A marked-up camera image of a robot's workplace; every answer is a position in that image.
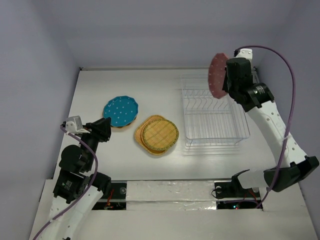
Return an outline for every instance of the yellow woven plate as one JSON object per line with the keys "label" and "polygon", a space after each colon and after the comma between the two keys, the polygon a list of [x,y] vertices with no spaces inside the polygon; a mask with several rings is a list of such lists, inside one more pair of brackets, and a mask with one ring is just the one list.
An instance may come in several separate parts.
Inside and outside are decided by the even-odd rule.
{"label": "yellow woven plate", "polygon": [[166,119],[154,120],[145,126],[142,133],[143,143],[152,150],[163,151],[171,148],[178,140],[176,125]]}
{"label": "yellow woven plate", "polygon": [[162,151],[157,151],[157,150],[152,150],[149,149],[143,142],[142,139],[142,135],[143,135],[143,131],[146,125],[148,125],[150,122],[153,122],[155,120],[164,120],[165,118],[163,116],[160,115],[152,115],[150,117],[148,117],[134,132],[134,139],[136,140],[136,142],[143,147],[148,153],[152,154],[152,155],[162,155],[164,154],[167,150],[162,150]]}

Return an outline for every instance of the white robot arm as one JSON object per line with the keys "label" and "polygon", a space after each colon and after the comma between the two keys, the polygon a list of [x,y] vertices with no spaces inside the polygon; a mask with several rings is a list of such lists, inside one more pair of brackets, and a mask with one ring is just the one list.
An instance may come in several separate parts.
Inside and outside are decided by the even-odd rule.
{"label": "white robot arm", "polygon": [[[232,176],[229,184],[216,182],[216,197],[219,199],[243,197],[246,189],[270,187],[283,148],[286,125],[269,88],[264,83],[253,83],[252,56],[251,49],[243,48],[235,52],[235,58],[227,60],[223,90],[243,107],[260,129],[272,151],[274,168],[248,169]],[[272,188],[275,192],[303,180],[319,166],[318,159],[307,156],[290,133],[286,138],[286,149]]]}
{"label": "white robot arm", "polygon": [[[48,222],[33,240],[74,240],[94,205],[111,190],[111,178],[97,172],[96,151],[99,142],[107,142],[111,136],[111,119],[101,118],[82,125],[79,116],[69,117],[61,129],[80,142],[69,145],[61,153],[61,168],[56,181]],[[92,169],[91,176],[83,173]]]}

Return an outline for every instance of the wire dish rack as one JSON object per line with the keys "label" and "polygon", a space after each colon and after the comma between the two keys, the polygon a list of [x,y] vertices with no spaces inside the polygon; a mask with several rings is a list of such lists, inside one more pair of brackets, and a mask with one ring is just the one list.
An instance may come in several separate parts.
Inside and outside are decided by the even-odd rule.
{"label": "wire dish rack", "polygon": [[241,105],[229,95],[214,98],[208,75],[184,74],[181,83],[187,146],[236,145],[250,136]]}

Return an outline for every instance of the purple cable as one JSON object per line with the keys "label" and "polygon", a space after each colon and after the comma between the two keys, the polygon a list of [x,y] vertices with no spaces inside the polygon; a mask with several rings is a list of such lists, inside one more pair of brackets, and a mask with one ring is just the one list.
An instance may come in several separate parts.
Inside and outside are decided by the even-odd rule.
{"label": "purple cable", "polygon": [[[60,129],[64,132],[67,133],[67,130],[61,126]],[[66,209],[64,209],[63,211],[61,211],[60,213],[58,213],[56,216],[54,216],[52,218],[52,220],[56,220],[57,218],[61,217],[63,214],[65,214],[69,209],[71,209],[74,205],[77,204],[77,202],[79,202],[79,200],[87,193],[87,191],[89,190],[89,188],[92,186],[92,184],[94,183],[94,180],[97,176],[97,172],[98,172],[98,158],[97,155],[95,154],[95,152],[84,142],[82,141],[80,138],[78,138],[77,136],[73,135],[72,133],[68,133],[68,135],[70,137],[72,137],[73,139],[77,140],[81,145],[85,146],[85,148],[87,148],[89,150],[89,152],[93,155],[94,161],[95,161],[95,166],[94,166],[94,173],[93,176],[91,178],[91,181],[89,182],[88,186],[86,187],[86,189],[83,191],[83,193],[73,202],[71,203]],[[48,227],[51,223],[51,221],[48,221],[34,236],[33,240],[36,240],[37,237],[40,236],[40,234],[46,229],[46,227]]]}
{"label": "purple cable", "polygon": [[282,149],[281,149],[279,161],[278,161],[278,164],[276,165],[275,174],[274,174],[274,177],[272,179],[271,185],[270,185],[269,188],[267,188],[266,194],[264,195],[264,197],[261,200],[261,202],[255,207],[257,209],[266,200],[269,192],[274,188],[274,186],[276,184],[276,181],[278,179],[278,176],[279,176],[281,163],[282,163],[282,161],[284,159],[284,155],[285,155],[285,151],[286,151],[286,146],[287,146],[287,141],[288,141],[287,136],[289,135],[289,132],[290,132],[291,121],[292,121],[292,117],[293,117],[293,114],[294,114],[295,101],[296,101],[296,78],[295,78],[294,71],[293,71],[291,65],[289,64],[289,62],[286,60],[286,58],[283,55],[281,55],[276,50],[273,50],[272,48],[267,47],[267,46],[247,45],[247,46],[242,46],[242,47],[237,48],[236,51],[239,51],[240,49],[246,49],[246,48],[260,48],[260,49],[267,49],[267,50],[269,50],[271,52],[274,52],[275,54],[277,54],[285,62],[285,64],[289,68],[289,71],[290,71],[290,74],[291,74],[291,78],[292,78],[292,99],[291,99],[290,114],[289,114],[288,122],[286,124],[285,132],[284,132],[284,136],[283,136],[284,140],[283,140],[283,144],[282,144]]}
{"label": "purple cable", "polygon": [[223,201],[224,204],[230,204],[230,203],[241,203],[241,202],[253,202],[257,203],[256,200],[251,200],[251,199],[242,199],[242,200],[228,200],[228,201]]}

